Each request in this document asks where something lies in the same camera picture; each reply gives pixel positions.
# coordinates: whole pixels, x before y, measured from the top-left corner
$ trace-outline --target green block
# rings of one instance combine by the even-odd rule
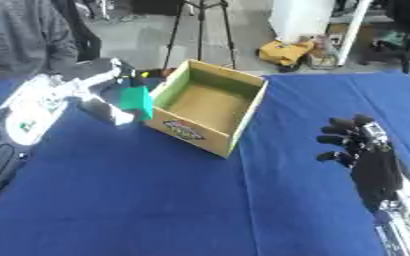
[[[121,109],[135,113],[140,120],[152,119],[152,107],[152,98],[146,86],[129,87],[121,91]]]

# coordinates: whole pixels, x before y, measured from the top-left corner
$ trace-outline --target white robotic hand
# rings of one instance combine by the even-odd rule
[[[73,67],[72,78],[42,74],[22,84],[0,106],[0,189],[14,177],[33,147],[61,117],[69,98],[80,99],[85,111],[114,125],[134,121],[132,113],[121,111],[90,90],[100,84],[117,84],[123,75],[136,75],[129,67],[118,59],[100,59]],[[75,77],[76,73],[84,74]]]

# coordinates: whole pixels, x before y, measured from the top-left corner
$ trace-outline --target blue tablecloth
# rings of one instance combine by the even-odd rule
[[[0,195],[0,256],[377,256],[349,173],[315,156],[329,117],[365,113],[410,167],[410,77],[269,76],[230,159],[72,107]],[[0,83],[0,102],[13,89]]]

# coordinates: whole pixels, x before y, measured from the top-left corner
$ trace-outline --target yellow box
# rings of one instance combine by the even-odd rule
[[[154,118],[145,123],[227,158],[266,88],[261,77],[188,60],[151,92]]]

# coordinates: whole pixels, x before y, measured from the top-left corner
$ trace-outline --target robotic arm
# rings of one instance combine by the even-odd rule
[[[335,160],[351,169],[364,206],[375,217],[375,229],[388,256],[410,256],[410,173],[395,155],[384,129],[372,118],[331,118],[317,137],[345,152],[327,152],[317,160]]]
[[[134,114],[121,111],[91,91],[97,85],[115,85],[123,76],[137,79],[130,66],[118,59],[100,59],[79,64],[70,71],[72,78],[70,74],[38,75],[22,84],[0,106],[0,189],[65,112],[69,98],[79,99],[88,113],[116,126],[134,121]]]

